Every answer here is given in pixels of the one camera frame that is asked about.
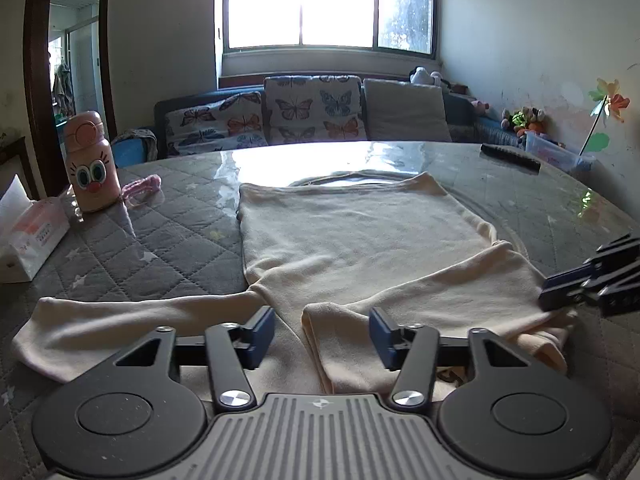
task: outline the beige cushion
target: beige cushion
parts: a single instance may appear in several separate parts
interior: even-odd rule
[[[451,142],[438,86],[365,79],[370,140]]]

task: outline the white stuffed toy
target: white stuffed toy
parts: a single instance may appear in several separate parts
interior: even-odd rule
[[[432,76],[433,74],[429,75],[425,67],[419,66],[415,69],[415,73],[412,74],[409,81],[414,85],[433,85],[435,84],[435,79]]]
[[[431,72],[431,77],[433,77],[434,80],[433,84],[442,88],[443,94],[449,93],[449,87],[445,84],[442,84],[442,74],[440,72]]]

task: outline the tissue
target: tissue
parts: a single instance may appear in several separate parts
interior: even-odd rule
[[[30,282],[68,229],[60,199],[32,202],[15,175],[0,199],[0,283]]]

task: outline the tree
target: tree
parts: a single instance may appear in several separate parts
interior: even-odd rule
[[[431,0],[397,0],[383,28],[380,46],[431,52]]]

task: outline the window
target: window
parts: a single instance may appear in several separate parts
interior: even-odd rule
[[[49,41],[49,80],[53,91],[56,69],[62,64],[62,38]]]
[[[226,0],[225,51],[350,46],[433,57],[435,0]]]

